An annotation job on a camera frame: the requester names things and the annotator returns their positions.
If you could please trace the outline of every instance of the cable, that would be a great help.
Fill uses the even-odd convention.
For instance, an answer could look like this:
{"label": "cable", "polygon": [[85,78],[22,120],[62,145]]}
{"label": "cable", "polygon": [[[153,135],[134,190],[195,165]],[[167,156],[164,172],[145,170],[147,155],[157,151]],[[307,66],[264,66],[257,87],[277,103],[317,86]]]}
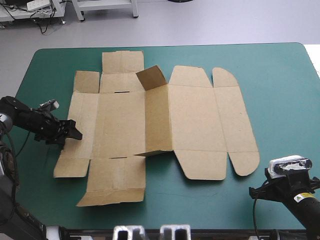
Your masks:
{"label": "cable", "polygon": [[3,3],[0,3],[0,5],[6,10],[6,12],[10,15],[10,17],[12,18],[12,20],[16,20],[14,18],[14,16],[11,15],[11,13],[8,11],[7,7],[3,4]]}
{"label": "cable", "polygon": [[26,136],[25,140],[24,140],[24,143],[22,144],[22,147],[20,148],[20,150],[18,151],[18,153],[15,155],[15,157],[17,158],[19,156],[19,154],[22,152],[22,150],[24,149],[27,141],[28,141],[28,138],[30,136],[30,131],[28,132],[28,135]]}
{"label": "cable", "polygon": [[42,34],[42,35],[47,32],[48,26],[49,26],[49,24],[51,23],[52,18],[55,16],[56,11],[57,11],[57,9],[54,8],[53,14],[50,15],[49,20],[48,20],[47,23],[46,23],[46,27],[45,27],[45,30],[44,30],[44,31],[42,31],[42,27],[40,26],[40,24],[39,24],[39,23],[36,23],[36,24],[38,25],[38,27],[40,28],[40,31],[41,31],[41,34]]}
{"label": "cable", "polygon": [[16,196],[16,187],[19,185],[19,177],[18,177],[18,164],[17,164],[17,159],[16,159],[16,151],[15,151],[15,145],[14,145],[14,141],[12,140],[9,132],[7,131],[6,125],[0,121],[0,124],[2,125],[2,129],[4,134],[7,136],[7,138],[9,139],[10,145],[11,145],[11,152],[12,152],[12,158],[13,158],[13,165],[14,165],[14,185],[12,188],[12,197],[13,199],[15,199]]}
{"label": "cable", "polygon": [[268,180],[265,180],[261,187],[260,187],[260,190],[258,191],[257,195],[255,196],[254,198],[254,202],[253,202],[253,208],[252,208],[252,216],[253,216],[253,225],[254,225],[254,231],[255,231],[255,234],[256,234],[256,237],[258,238],[258,240],[261,240],[260,236],[259,236],[259,232],[258,232],[258,228],[257,228],[257,222],[256,222],[256,204],[257,204],[257,200],[258,200],[258,197],[261,193],[261,191],[264,189],[264,186],[265,184],[268,182]]}

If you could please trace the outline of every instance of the upright cardboard flap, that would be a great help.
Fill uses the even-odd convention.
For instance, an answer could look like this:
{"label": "upright cardboard flap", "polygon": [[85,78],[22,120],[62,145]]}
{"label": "upright cardboard flap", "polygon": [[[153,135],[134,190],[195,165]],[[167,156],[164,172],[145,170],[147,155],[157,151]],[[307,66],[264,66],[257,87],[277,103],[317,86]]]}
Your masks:
{"label": "upright cardboard flap", "polygon": [[82,140],[67,138],[64,149],[55,165],[55,178],[84,177],[94,143],[95,125],[98,109],[99,73],[77,71],[74,78],[74,92],[71,98],[68,119],[76,121]]}
{"label": "upright cardboard flap", "polygon": [[141,202],[146,188],[145,158],[99,158],[90,163],[86,193],[78,207]]}
{"label": "upright cardboard flap", "polygon": [[146,91],[167,84],[164,74],[157,65],[137,72],[136,75]]}
{"label": "upright cardboard flap", "polygon": [[238,81],[220,67],[213,69],[212,76],[229,157],[238,175],[249,175],[260,156]]}
{"label": "upright cardboard flap", "polygon": [[113,51],[102,53],[104,74],[137,73],[145,69],[142,51]]}

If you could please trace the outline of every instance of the cardboard flap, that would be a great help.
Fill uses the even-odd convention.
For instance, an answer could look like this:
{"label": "cardboard flap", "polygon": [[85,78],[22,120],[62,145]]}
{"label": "cardboard flap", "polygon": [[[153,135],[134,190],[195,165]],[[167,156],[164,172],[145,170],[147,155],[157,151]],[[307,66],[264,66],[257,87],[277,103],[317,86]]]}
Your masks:
{"label": "cardboard flap", "polygon": [[73,91],[78,93],[99,93],[99,77],[97,71],[76,71],[74,76]]}
{"label": "cardboard flap", "polygon": [[188,179],[223,180],[226,178],[226,152],[174,150],[174,153]]}
{"label": "cardboard flap", "polygon": [[168,152],[172,152],[173,150],[155,150],[155,151],[149,151],[149,152],[144,152],[144,153],[139,153],[135,154],[135,156],[142,156],[142,157],[150,157],[150,156],[155,156],[159,154],[165,154]]}
{"label": "cardboard flap", "polygon": [[59,157],[53,170],[54,178],[83,178],[87,175],[90,159]]}
{"label": "cardboard flap", "polygon": [[174,150],[226,152],[212,88],[169,85]]}
{"label": "cardboard flap", "polygon": [[136,73],[145,69],[142,51],[114,51],[102,53],[104,74]]}
{"label": "cardboard flap", "polygon": [[240,88],[217,87],[214,91],[228,152],[258,152]]}
{"label": "cardboard flap", "polygon": [[252,174],[260,162],[259,152],[229,152],[233,168],[239,176]]}
{"label": "cardboard flap", "polygon": [[212,70],[213,86],[218,87],[234,87],[239,86],[235,76],[221,67],[215,67]]}
{"label": "cardboard flap", "polygon": [[135,73],[102,74],[100,93],[145,91]]}
{"label": "cardboard flap", "polygon": [[74,92],[68,119],[76,121],[82,140],[67,138],[54,168],[55,178],[84,177],[93,150],[99,94]]}
{"label": "cardboard flap", "polygon": [[146,151],[145,92],[99,95],[93,158],[123,158]]}
{"label": "cardboard flap", "polygon": [[145,93],[145,151],[172,149],[168,85]]}
{"label": "cardboard flap", "polygon": [[90,162],[87,193],[78,206],[138,202],[146,188],[145,158],[97,158]]}
{"label": "cardboard flap", "polygon": [[102,206],[108,204],[142,202],[144,188],[117,189],[87,192],[76,205],[77,207]]}
{"label": "cardboard flap", "polygon": [[258,167],[260,157],[241,89],[235,77],[220,67],[213,70],[213,80],[227,151],[235,172],[246,176]]}
{"label": "cardboard flap", "polygon": [[164,74],[157,65],[137,72],[136,75],[146,91],[167,84]]}
{"label": "cardboard flap", "polygon": [[212,88],[205,70],[196,66],[175,66],[171,74],[169,84]]}

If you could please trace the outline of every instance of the black cable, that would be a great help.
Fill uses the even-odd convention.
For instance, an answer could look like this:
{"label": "black cable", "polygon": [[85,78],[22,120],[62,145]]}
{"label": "black cable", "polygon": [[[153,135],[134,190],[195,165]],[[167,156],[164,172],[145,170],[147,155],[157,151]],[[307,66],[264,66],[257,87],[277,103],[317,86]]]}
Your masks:
{"label": "black cable", "polygon": [[4,134],[7,136],[7,138],[9,139],[10,145],[11,145],[11,152],[12,152],[12,158],[13,158],[13,164],[14,164],[14,187],[12,188],[12,196],[13,199],[15,199],[15,194],[16,194],[16,186],[19,184],[19,177],[18,177],[18,164],[17,164],[17,159],[16,159],[16,151],[15,151],[15,145],[14,145],[14,141],[12,140],[9,132],[7,131],[7,128],[5,126],[5,124],[0,121],[0,124],[2,125],[2,129]]}
{"label": "black cable", "polygon": [[17,158],[19,156],[19,154],[22,152],[22,150],[24,149],[27,141],[28,141],[28,138],[30,136],[30,131],[28,132],[28,135],[26,136],[25,140],[24,140],[24,143],[22,144],[22,147],[20,148],[20,150],[18,151],[18,153],[15,155],[15,157]]}
{"label": "black cable", "polygon": [[8,11],[8,7],[6,7],[3,3],[0,3],[0,5],[6,10],[6,12],[10,15],[10,17],[13,19],[13,20],[16,20],[15,18],[14,18],[14,16],[12,16],[11,15],[11,13]]}
{"label": "black cable", "polygon": [[258,228],[257,228],[257,222],[256,222],[256,204],[257,204],[257,200],[258,197],[260,195],[260,193],[262,192],[262,190],[264,189],[265,184],[268,182],[268,180],[265,180],[261,187],[260,190],[258,191],[258,193],[256,194],[255,198],[254,198],[254,202],[253,202],[253,208],[252,208],[252,216],[253,216],[253,225],[254,225],[254,231],[256,234],[256,237],[258,238],[258,240],[261,240],[260,236],[259,236],[259,232],[258,232]]}

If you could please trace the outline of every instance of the green table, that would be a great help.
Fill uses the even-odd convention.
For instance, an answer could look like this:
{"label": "green table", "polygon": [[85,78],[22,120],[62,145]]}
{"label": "green table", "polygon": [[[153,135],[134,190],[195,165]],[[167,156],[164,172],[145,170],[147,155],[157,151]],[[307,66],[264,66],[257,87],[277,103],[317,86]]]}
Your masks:
{"label": "green table", "polygon": [[[271,159],[299,154],[313,160],[310,175],[320,177],[320,81],[303,45],[298,43],[65,48],[37,51],[16,97],[31,107],[57,99],[54,114],[65,119],[76,70],[102,71],[102,52],[143,50],[145,67],[159,65],[167,79],[175,65],[223,67],[239,81],[260,150],[258,169],[237,176],[230,163],[222,181],[186,179],[173,153],[146,161],[143,202],[76,207],[87,178],[53,179],[60,147],[29,138],[18,157],[21,180],[17,200],[47,225],[112,229],[115,225],[190,224],[194,229],[252,229],[248,187],[265,180]],[[16,148],[27,132],[12,131]],[[299,229],[302,225],[280,203],[258,201],[260,229]]]}

